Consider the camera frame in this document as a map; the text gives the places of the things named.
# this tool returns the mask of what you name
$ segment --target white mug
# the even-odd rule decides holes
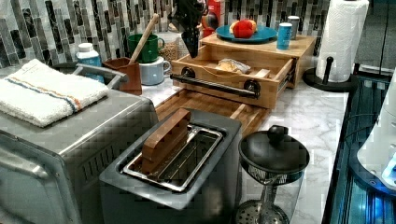
[[[168,67],[163,70],[165,64],[168,64]],[[163,73],[171,69],[171,64],[165,61],[163,57],[158,57],[157,61],[153,63],[140,63],[139,67],[142,85],[152,86],[163,82]]]

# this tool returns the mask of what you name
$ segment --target striped towel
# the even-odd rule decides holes
[[[108,88],[96,80],[65,75],[32,60],[0,79],[0,110],[39,127],[78,112],[106,96]]]

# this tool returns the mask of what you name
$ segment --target black drawer handle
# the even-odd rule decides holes
[[[184,67],[183,70],[181,71],[181,74],[182,75],[172,74],[170,78],[182,83],[188,83],[200,87],[205,87],[210,90],[224,91],[242,97],[255,98],[255,99],[258,99],[260,97],[261,87],[259,82],[256,80],[247,80],[244,84],[244,89],[241,90],[238,88],[221,85],[214,82],[196,79],[195,72],[189,67]]]

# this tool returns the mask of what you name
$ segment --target red apple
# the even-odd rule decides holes
[[[253,36],[253,25],[249,20],[241,20],[233,27],[233,36],[235,38],[250,38]]]

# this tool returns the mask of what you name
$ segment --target tile backsplash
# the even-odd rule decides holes
[[[74,62],[78,44],[91,42],[103,61],[128,55],[128,35],[143,33],[153,13],[155,30],[167,31],[173,0],[2,0],[0,67],[37,58],[49,65]],[[300,16],[299,33],[318,37],[330,0],[225,0],[225,24],[253,18],[276,28]]]

